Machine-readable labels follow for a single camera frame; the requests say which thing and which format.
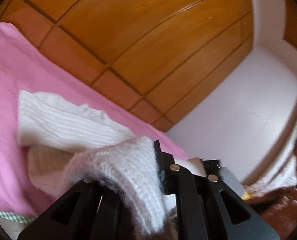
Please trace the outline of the white knitted sweater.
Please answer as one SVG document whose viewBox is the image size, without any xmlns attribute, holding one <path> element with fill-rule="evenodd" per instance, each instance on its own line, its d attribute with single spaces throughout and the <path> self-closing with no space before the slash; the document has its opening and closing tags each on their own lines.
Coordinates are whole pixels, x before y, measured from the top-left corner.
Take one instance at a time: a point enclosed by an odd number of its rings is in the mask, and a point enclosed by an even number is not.
<svg viewBox="0 0 297 240">
<path fill-rule="evenodd" d="M 36 188 L 58 197 L 78 181 L 94 179 L 120 194 L 138 237 L 177 239 L 176 202 L 162 192 L 148 137 L 136 136 L 102 110 L 22 90 L 17 139 L 29 148 L 29 178 Z"/>
</svg>

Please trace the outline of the green checkered sheet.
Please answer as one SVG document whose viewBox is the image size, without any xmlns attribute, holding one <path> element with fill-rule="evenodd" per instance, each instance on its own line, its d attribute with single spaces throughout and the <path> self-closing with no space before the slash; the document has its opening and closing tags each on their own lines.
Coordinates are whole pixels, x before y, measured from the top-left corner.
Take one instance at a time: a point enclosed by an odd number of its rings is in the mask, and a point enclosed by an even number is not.
<svg viewBox="0 0 297 240">
<path fill-rule="evenodd" d="M 36 219 L 36 217 L 25 217 L 15 212 L 6 212 L 1 210 L 0 217 L 20 224 L 30 224 Z"/>
</svg>

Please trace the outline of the brown leather jacket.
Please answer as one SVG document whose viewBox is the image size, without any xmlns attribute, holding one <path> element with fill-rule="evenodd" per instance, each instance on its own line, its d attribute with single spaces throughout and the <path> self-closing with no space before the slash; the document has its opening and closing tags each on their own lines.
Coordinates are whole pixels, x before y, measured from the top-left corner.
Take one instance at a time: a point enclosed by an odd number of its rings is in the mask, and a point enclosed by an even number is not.
<svg viewBox="0 0 297 240">
<path fill-rule="evenodd" d="M 274 190 L 246 201 L 280 236 L 297 239 L 297 187 Z"/>
</svg>

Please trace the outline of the pink bedspread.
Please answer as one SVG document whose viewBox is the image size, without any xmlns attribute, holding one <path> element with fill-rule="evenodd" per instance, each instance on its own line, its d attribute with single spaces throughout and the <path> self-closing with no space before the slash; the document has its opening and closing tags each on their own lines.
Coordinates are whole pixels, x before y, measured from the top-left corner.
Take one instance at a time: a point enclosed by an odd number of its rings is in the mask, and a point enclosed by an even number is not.
<svg viewBox="0 0 297 240">
<path fill-rule="evenodd" d="M 0 22 L 0 210 L 37 217 L 54 198 L 35 188 L 28 177 L 27 152 L 17 142 L 18 97 L 22 90 L 51 92 L 75 105 L 105 111 L 137 135 L 160 141 L 161 149 L 177 158 L 186 153 L 164 133 L 65 72 L 44 57 L 10 23 Z"/>
</svg>

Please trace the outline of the wooden panelled headboard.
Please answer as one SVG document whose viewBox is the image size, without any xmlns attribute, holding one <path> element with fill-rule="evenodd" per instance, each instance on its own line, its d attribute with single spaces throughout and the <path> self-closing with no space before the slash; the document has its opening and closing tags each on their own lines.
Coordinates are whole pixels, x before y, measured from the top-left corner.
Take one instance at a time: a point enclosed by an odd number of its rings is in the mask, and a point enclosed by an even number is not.
<svg viewBox="0 0 297 240">
<path fill-rule="evenodd" d="M 0 21 L 163 132 L 253 47 L 251 0 L 0 0 Z"/>
</svg>

